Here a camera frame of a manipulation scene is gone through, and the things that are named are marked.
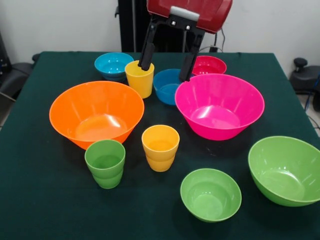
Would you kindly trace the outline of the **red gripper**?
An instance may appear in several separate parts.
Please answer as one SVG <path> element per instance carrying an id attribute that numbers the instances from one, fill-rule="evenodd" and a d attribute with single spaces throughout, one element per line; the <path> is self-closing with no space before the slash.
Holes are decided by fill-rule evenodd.
<path id="1" fill-rule="evenodd" d="M 156 14 L 165 18 L 175 15 L 196 22 L 190 32 L 194 34 L 194 40 L 189 54 L 185 57 L 180 69 L 179 80 L 189 81 L 190 76 L 204 37 L 207 33 L 218 32 L 232 7 L 232 0 L 148 0 L 147 10 L 150 14 Z M 154 38 L 157 32 L 159 18 L 151 18 L 144 39 L 138 66 L 143 70 L 149 70 L 155 51 Z"/>

